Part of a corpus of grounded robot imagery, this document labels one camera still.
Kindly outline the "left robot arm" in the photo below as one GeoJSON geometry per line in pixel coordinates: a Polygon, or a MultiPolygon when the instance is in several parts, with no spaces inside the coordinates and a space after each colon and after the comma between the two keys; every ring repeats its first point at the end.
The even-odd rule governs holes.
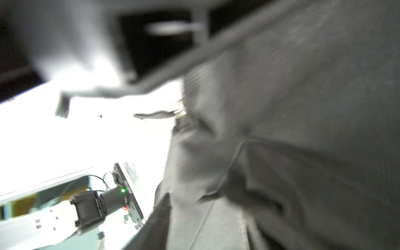
{"type": "Polygon", "coordinates": [[[126,187],[101,194],[85,191],[47,209],[2,220],[1,249],[35,250],[84,234],[101,225],[110,214],[128,207],[130,195],[126,187]]]}

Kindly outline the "black backpack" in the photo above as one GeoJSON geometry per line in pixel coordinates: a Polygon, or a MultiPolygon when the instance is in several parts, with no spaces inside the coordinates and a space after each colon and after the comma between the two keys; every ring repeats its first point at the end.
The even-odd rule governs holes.
{"type": "Polygon", "coordinates": [[[399,1],[268,1],[209,37],[223,2],[164,1],[201,24],[198,47],[121,89],[182,76],[186,114],[156,194],[167,248],[400,247],[399,1]]]}

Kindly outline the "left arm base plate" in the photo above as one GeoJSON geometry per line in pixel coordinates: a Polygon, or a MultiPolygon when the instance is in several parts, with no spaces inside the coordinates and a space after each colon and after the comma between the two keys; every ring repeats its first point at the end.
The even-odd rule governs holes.
{"type": "Polygon", "coordinates": [[[135,228],[139,230],[144,224],[144,215],[135,197],[133,182],[131,181],[128,172],[118,163],[114,164],[113,179],[114,183],[118,186],[120,192],[125,197],[124,209],[128,212],[135,228]]]}

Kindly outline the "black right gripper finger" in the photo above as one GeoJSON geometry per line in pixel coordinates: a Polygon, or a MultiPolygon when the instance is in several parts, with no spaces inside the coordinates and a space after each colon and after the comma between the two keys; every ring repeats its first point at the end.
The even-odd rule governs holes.
{"type": "Polygon", "coordinates": [[[170,194],[166,193],[144,226],[122,250],[165,250],[170,224],[170,194]]]}

